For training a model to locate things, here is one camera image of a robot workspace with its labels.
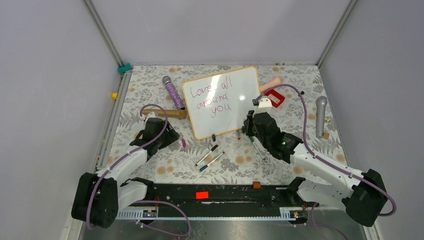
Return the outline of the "yellow framed whiteboard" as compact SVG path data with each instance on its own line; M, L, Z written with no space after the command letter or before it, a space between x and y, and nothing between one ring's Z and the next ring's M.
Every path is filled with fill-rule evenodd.
M252 100L260 95L258 69L247 66L182 84L193 135L202 140L243 126Z

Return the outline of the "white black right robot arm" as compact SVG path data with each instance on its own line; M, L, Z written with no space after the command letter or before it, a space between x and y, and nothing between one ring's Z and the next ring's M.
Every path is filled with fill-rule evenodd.
M330 205L365 227L373 226L382 215L388 197L384 195L386 187L377 171L363 172L317 155L299 137L281 131L267 112L250 110L242 132L255 137L275 159L308 169L328 182L325 185L296 178L286 193L291 205L299 206L304 201Z

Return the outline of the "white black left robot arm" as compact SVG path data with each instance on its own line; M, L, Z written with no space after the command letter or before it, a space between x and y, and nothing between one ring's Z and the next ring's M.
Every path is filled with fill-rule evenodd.
M158 150L179 139L169 121L148 117L142 129L130 142L126 153L96 173L84 173L78 181L71 217L86 222L89 228L107 229L119 211L139 201L148 206L155 200L155 192L141 180L129 176L147 163Z

